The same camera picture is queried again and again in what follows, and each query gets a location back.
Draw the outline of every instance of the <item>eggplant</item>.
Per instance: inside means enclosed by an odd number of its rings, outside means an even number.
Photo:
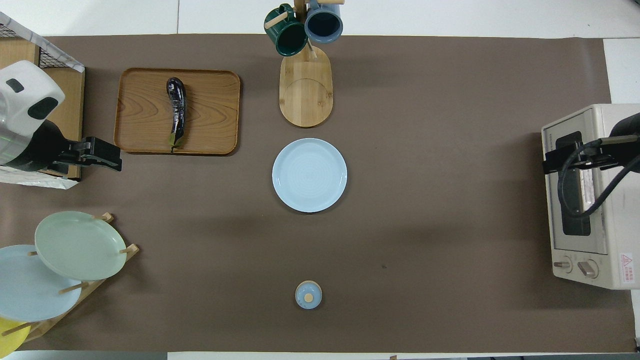
[[[171,152],[184,142],[184,125],[187,116],[187,93],[179,78],[169,78],[166,82],[166,93],[173,109],[173,126],[169,135]]]

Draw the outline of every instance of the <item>light blue plate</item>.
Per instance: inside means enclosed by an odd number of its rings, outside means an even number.
[[[315,281],[303,281],[296,288],[296,302],[303,309],[315,309],[322,301],[322,289]]]
[[[338,201],[347,185],[347,165],[330,143],[304,138],[280,151],[271,177],[273,188],[285,204],[315,213]]]
[[[36,247],[14,245],[0,249],[0,316],[15,321],[37,322],[67,312],[80,297],[80,289],[58,291],[77,285],[47,268],[40,256],[28,256]]]

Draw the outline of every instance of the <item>yellow plate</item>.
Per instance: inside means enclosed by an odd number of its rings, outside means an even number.
[[[0,359],[11,354],[15,351],[15,349],[19,348],[20,345],[22,345],[24,340],[27,338],[27,335],[29,335],[31,327],[27,326],[24,329],[13,332],[7,336],[2,336],[2,332],[13,329],[14,327],[22,325],[23,323],[24,322],[15,322],[13,320],[0,318]]]

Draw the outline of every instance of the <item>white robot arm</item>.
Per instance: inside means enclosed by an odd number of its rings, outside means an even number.
[[[67,140],[47,116],[65,99],[30,61],[0,70],[0,165],[25,171],[99,165],[121,171],[120,148],[98,138]]]

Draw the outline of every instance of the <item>plate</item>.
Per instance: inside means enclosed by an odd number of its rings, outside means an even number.
[[[330,143],[304,138],[280,151],[271,178],[285,204],[304,213],[315,213],[338,201],[347,185],[347,165]]]
[[[36,248],[53,271],[71,279],[106,279],[122,269],[127,254],[118,231],[105,221],[78,211],[44,218],[36,228]]]
[[[33,245],[0,249],[0,316],[9,320],[38,322],[67,312],[80,297],[80,289],[58,291],[78,282],[46,267],[39,256],[29,256]]]
[[[16,326],[22,325],[24,322],[16,322],[13,320],[0,318],[0,334],[4,331],[13,329]],[[0,359],[11,354],[22,345],[27,336],[29,336],[30,326],[20,329],[16,332],[12,332],[7,336],[0,335]]]

